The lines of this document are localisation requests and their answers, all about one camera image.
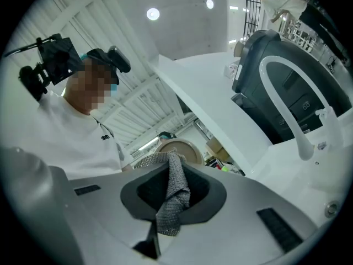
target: black opening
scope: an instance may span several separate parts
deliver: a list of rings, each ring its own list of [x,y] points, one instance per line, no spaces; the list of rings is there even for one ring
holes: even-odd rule
[[[185,178],[190,189],[190,207],[205,198],[210,190],[210,183],[195,172],[184,168]],[[155,211],[165,201],[169,182],[169,168],[159,172],[137,187],[137,195]]]

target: cardboard box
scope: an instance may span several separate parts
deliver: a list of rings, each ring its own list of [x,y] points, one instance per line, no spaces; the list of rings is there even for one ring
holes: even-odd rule
[[[212,156],[221,160],[222,162],[227,161],[229,158],[228,152],[223,148],[223,146],[215,137],[211,138],[206,143],[206,148]]]

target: white t-shirt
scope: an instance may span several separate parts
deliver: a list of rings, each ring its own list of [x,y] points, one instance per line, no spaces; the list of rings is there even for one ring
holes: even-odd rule
[[[64,97],[44,94],[20,147],[47,165],[61,167],[68,179],[119,173],[132,156],[92,116],[75,110]]]
[[[261,0],[261,6],[270,19],[273,19],[280,10],[288,10],[292,16],[299,19],[307,4],[304,0]]]

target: ceiling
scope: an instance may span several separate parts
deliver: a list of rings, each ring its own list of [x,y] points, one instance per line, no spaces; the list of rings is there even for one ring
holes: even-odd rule
[[[130,60],[131,71],[119,74],[118,95],[93,112],[135,153],[161,131],[175,132],[193,115],[184,115],[177,97],[148,66],[162,54],[172,60],[226,51],[227,0],[37,0],[19,23],[8,50],[54,33],[70,37],[77,52],[116,45]],[[157,21],[146,17],[158,8]],[[39,61],[35,49],[6,60],[14,75]],[[50,89],[61,94],[65,82]]]

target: black grid rack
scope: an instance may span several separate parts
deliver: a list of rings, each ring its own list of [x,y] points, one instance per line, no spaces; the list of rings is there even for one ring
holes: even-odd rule
[[[261,0],[246,0],[245,24],[243,36],[246,40],[258,30]]]

